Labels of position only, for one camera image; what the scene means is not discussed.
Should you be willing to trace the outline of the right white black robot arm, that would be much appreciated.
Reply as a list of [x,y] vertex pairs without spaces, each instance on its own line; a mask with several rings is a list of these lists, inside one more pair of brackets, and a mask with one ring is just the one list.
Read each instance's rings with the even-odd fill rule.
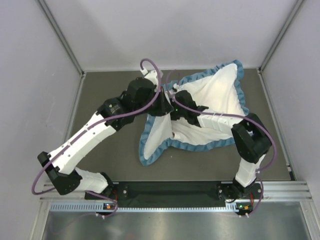
[[208,106],[197,105],[186,90],[177,92],[170,101],[173,120],[184,118],[192,126],[215,130],[233,138],[240,156],[238,171],[232,180],[233,199],[245,198],[252,191],[261,163],[275,141],[254,113],[241,116],[217,113]]

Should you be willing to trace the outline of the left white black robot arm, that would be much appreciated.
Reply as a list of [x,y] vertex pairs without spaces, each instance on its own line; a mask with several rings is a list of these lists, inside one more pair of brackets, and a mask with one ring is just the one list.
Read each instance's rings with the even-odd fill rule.
[[91,191],[109,198],[114,191],[112,180],[104,172],[81,170],[78,163],[103,140],[131,124],[136,116],[162,117],[172,110],[157,76],[138,77],[120,96],[107,99],[61,147],[50,153],[41,152],[38,161],[60,195]]

